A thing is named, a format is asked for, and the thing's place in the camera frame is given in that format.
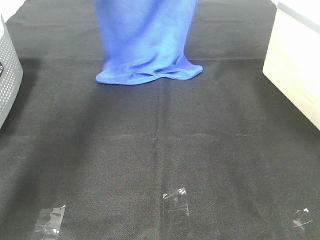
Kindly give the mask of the blue microfibre towel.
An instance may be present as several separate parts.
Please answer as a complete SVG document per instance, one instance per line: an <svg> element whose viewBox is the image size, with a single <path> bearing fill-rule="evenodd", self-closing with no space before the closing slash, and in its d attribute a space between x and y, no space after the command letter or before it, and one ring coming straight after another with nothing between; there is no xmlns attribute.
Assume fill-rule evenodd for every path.
<svg viewBox="0 0 320 240"><path fill-rule="evenodd" d="M185 56L196 0L96 0L104 50L96 81L139 85L160 78L189 80L203 67Z"/></svg>

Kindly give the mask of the black table cloth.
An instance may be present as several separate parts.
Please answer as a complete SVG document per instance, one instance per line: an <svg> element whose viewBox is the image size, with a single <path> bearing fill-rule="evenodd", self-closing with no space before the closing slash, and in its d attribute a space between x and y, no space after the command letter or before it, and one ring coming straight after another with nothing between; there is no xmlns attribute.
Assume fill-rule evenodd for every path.
<svg viewBox="0 0 320 240"><path fill-rule="evenodd" d="M275 11L201 0L186 55L203 73L122 86L95 80L92 1L26 1L7 22L23 80L0 130L1 239L63 205L61 240L319 239L320 133L262 72ZM189 216L164 214L180 188Z"/></svg>

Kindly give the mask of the clear tape strip middle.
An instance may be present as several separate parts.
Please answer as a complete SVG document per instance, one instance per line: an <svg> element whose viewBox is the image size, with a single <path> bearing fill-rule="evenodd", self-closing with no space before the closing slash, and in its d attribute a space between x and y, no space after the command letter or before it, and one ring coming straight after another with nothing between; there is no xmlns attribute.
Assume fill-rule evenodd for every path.
<svg viewBox="0 0 320 240"><path fill-rule="evenodd" d="M163 213L183 213L185 216L190 216L187 191L184 187L173 189L162 195Z"/></svg>

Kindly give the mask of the clear tape strip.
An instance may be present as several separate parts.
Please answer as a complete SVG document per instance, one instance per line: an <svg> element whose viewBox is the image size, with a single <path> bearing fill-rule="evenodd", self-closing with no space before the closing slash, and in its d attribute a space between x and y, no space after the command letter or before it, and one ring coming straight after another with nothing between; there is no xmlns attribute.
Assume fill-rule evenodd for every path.
<svg viewBox="0 0 320 240"><path fill-rule="evenodd" d="M183 213L185 216L190 216L187 191L184 187L173 189L162 195L163 213Z"/></svg>
<svg viewBox="0 0 320 240"><path fill-rule="evenodd" d="M292 224L294 229L300 229L305 232L312 222L311 210L308 207L293 210Z"/></svg>
<svg viewBox="0 0 320 240"><path fill-rule="evenodd" d="M32 240L57 240L66 205L42 209L35 224Z"/></svg>

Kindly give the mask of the white plastic storage box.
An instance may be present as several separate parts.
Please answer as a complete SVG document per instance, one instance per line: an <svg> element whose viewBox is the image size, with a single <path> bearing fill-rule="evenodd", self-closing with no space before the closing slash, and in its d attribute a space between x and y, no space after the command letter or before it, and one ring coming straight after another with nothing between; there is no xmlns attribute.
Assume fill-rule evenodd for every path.
<svg viewBox="0 0 320 240"><path fill-rule="evenodd" d="M275 0L263 74L320 126L320 2Z"/></svg>

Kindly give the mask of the clear tape strip left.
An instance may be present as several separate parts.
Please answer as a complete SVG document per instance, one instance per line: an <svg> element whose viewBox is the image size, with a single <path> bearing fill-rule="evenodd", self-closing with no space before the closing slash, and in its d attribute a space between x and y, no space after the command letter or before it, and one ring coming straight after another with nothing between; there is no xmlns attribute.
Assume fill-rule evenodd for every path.
<svg viewBox="0 0 320 240"><path fill-rule="evenodd" d="M66 205L42 209L35 224L32 240L57 240Z"/></svg>

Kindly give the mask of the grey perforated metal basket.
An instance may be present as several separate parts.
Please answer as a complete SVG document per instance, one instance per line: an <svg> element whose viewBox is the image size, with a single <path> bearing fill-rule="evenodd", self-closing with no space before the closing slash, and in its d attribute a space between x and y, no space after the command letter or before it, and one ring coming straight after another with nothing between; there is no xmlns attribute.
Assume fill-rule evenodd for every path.
<svg viewBox="0 0 320 240"><path fill-rule="evenodd" d="M0 18L0 125L2 126L17 97L23 69L4 19Z"/></svg>

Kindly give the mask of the clear tape strip right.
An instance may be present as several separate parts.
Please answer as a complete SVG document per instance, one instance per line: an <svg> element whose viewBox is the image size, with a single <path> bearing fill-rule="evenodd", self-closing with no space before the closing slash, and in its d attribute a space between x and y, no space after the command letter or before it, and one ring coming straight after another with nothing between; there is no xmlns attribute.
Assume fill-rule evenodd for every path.
<svg viewBox="0 0 320 240"><path fill-rule="evenodd" d="M300 229L305 232L312 222L311 210L308 207L293 210L292 224L294 229Z"/></svg>

